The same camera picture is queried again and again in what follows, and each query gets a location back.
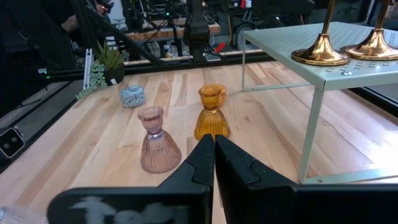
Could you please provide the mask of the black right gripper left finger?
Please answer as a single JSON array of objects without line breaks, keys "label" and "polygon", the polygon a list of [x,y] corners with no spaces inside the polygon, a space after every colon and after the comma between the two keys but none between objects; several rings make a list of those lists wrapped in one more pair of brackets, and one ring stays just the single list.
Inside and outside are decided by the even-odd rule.
[{"label": "black right gripper left finger", "polygon": [[211,223],[215,142],[206,134],[156,187],[83,187],[52,199],[49,223]]}]

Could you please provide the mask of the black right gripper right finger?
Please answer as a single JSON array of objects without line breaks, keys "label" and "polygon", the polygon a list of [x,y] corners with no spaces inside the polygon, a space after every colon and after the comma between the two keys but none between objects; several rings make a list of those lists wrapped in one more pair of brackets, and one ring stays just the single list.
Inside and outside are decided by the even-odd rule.
[{"label": "black right gripper right finger", "polygon": [[222,135],[215,168],[227,223],[397,223],[396,184],[296,184]]}]

